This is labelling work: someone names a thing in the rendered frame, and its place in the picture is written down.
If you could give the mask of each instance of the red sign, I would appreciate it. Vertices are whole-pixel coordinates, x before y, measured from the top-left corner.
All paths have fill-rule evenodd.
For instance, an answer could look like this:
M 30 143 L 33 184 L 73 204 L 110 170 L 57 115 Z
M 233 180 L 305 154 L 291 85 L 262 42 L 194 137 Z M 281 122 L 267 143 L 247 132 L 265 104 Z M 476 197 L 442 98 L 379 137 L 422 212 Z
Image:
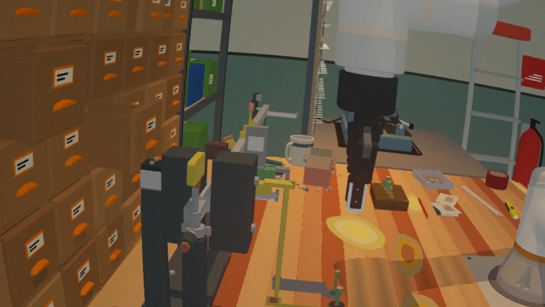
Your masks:
M 545 90 L 543 76 L 545 76 L 545 60 L 531 56 L 524 56 L 522 58 L 522 78 L 524 80 L 521 85 L 523 87 L 537 88 L 542 91 Z

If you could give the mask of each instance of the ladder rung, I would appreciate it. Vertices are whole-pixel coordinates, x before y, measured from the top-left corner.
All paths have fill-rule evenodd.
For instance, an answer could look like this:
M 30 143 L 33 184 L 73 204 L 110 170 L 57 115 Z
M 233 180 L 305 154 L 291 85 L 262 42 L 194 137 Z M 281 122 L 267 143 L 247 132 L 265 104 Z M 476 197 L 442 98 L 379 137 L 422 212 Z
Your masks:
M 478 116 L 480 118 L 492 118 L 492 119 L 498 119 L 500 121 L 505 121 L 505 122 L 517 122 L 517 123 L 521 122 L 520 119 L 510 118 L 508 116 L 503 116 L 503 115 L 484 113 L 479 111 L 471 111 L 470 113 L 471 115 Z
M 508 74 L 493 73 L 493 72 L 491 72 L 491 71 L 482 70 L 482 69 L 475 69 L 475 71 L 478 72 L 478 73 L 487 73 L 487 74 L 491 74 L 491 75 L 496 76 L 496 77 L 508 78 L 508 79 L 513 79 L 513 80 L 517 80 L 517 81 L 524 81 L 523 78 L 513 77 L 513 76 L 510 76 L 510 75 L 508 75 Z
M 487 154 L 470 153 L 477 161 L 496 162 L 502 164 L 515 164 L 515 160 L 504 157 L 489 156 Z

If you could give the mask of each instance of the drawer label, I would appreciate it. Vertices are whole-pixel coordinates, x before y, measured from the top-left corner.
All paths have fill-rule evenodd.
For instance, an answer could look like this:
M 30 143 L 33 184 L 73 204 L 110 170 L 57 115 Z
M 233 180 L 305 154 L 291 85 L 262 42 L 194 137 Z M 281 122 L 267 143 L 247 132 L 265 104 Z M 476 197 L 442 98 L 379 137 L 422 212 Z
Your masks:
M 70 207 L 70 215 L 72 220 L 75 220 L 76 217 L 80 216 L 85 211 L 85 201 L 84 198 L 78 200 Z
M 78 269 L 78 283 L 81 283 L 82 280 L 89 274 L 91 267 L 89 266 L 89 260 L 79 267 Z
M 112 245 L 117 241 L 117 229 L 115 229 L 113 231 L 112 234 L 109 235 L 108 237 L 108 249 L 110 249 L 110 247 L 112 247 Z
M 45 247 L 46 244 L 43 242 L 43 230 L 36 234 L 26 243 L 26 259 L 34 256 L 37 251 Z
M 79 143 L 79 128 L 64 135 L 64 150 Z
M 115 50 L 105 52 L 104 53 L 104 66 L 110 65 L 110 64 L 115 64 L 115 57 L 116 57 Z
M 140 59 L 144 55 L 143 47 L 136 47 L 132 52 L 132 60 Z
M 132 211 L 132 221 L 134 222 L 136 218 L 140 215 L 140 208 L 142 206 L 138 205 L 138 207 L 135 208 L 135 210 Z
M 13 159 L 13 176 L 17 177 L 26 171 L 31 170 L 34 167 L 34 151 L 30 150 L 28 153 Z
M 155 129 L 155 125 L 157 122 L 157 116 L 154 116 L 146 121 L 146 134 L 153 131 Z
M 108 177 L 104 181 L 105 192 L 108 192 L 108 190 L 111 189 L 114 185 L 115 185 L 115 173 L 113 173 L 110 177 Z
M 159 55 L 164 55 L 166 53 L 166 44 L 159 45 Z
M 73 83 L 73 65 L 53 69 L 53 89 Z

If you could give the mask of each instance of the white ladder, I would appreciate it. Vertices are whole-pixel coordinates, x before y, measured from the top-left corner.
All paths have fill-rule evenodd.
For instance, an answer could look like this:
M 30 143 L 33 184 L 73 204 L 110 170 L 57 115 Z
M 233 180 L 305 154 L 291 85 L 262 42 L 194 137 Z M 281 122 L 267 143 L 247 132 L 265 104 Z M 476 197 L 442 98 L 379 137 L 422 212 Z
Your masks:
M 505 122 L 512 122 L 513 129 L 511 133 L 511 148 L 509 150 L 509 158 L 490 156 L 486 154 L 470 153 L 477 161 L 486 161 L 486 162 L 496 162 L 507 164 L 507 174 L 509 177 L 512 177 L 513 166 L 515 165 L 515 148 L 516 140 L 518 133 L 518 126 L 521 120 L 519 119 L 519 108 L 521 107 L 521 82 L 522 79 L 522 41 L 517 41 L 517 58 L 516 58 L 516 76 L 509 76 L 502 73 L 493 73 L 490 71 L 477 69 L 476 68 L 476 54 L 477 54 L 477 43 L 478 40 L 474 39 L 472 42 L 472 61 L 471 61 L 471 71 L 469 73 L 469 91 L 467 91 L 467 108 L 466 108 L 466 120 L 463 124 L 463 138 L 462 138 L 462 147 L 467 150 L 467 141 L 469 139 L 469 124 L 473 116 L 478 116 L 481 118 L 492 118 L 498 119 Z M 493 76 L 510 78 L 516 80 L 516 92 L 515 92 L 515 112 L 513 117 L 508 116 L 477 112 L 472 110 L 473 106 L 473 92 L 475 90 L 475 73 L 487 73 Z

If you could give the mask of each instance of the red pencil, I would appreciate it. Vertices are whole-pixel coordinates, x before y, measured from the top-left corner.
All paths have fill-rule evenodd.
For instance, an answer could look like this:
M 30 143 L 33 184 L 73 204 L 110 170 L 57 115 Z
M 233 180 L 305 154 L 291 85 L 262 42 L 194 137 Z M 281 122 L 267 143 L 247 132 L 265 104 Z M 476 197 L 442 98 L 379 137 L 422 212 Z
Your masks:
M 422 210 L 424 211 L 424 215 L 426 216 L 427 219 L 429 219 L 428 213 L 426 212 L 426 208 L 424 208 L 424 205 L 422 204 L 422 201 L 420 200 L 420 198 L 419 198 L 419 202 L 420 202 L 420 206 L 422 206 Z

